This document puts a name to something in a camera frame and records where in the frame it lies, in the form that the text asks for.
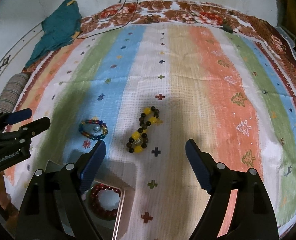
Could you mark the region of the person's left hand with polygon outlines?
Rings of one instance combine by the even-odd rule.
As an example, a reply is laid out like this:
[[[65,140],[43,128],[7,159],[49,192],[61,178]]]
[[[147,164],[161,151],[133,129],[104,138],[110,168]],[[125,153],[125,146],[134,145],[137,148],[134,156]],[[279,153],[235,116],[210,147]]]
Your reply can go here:
[[[4,171],[0,172],[0,207],[7,211],[10,217],[16,217],[18,215],[18,210],[11,203],[11,197],[6,192]]]

